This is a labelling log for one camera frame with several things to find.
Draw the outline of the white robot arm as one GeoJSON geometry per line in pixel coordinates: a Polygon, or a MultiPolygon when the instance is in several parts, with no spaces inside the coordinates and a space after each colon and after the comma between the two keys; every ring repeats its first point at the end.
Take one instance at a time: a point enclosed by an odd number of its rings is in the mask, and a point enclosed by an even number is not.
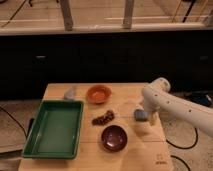
{"type": "Polygon", "coordinates": [[[144,110],[152,116],[162,108],[213,137],[213,109],[173,96],[170,88],[169,81],[163,77],[145,85],[141,91],[144,110]]]}

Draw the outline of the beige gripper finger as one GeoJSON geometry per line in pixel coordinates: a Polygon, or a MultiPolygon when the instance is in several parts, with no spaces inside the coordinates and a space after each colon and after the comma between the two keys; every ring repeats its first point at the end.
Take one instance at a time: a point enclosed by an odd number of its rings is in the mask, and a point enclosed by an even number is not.
{"type": "Polygon", "coordinates": [[[157,118],[158,118],[158,114],[157,114],[156,112],[151,113],[151,114],[148,116],[148,120],[149,120],[149,123],[150,123],[151,126],[153,126],[153,125],[156,124],[157,118]]]}

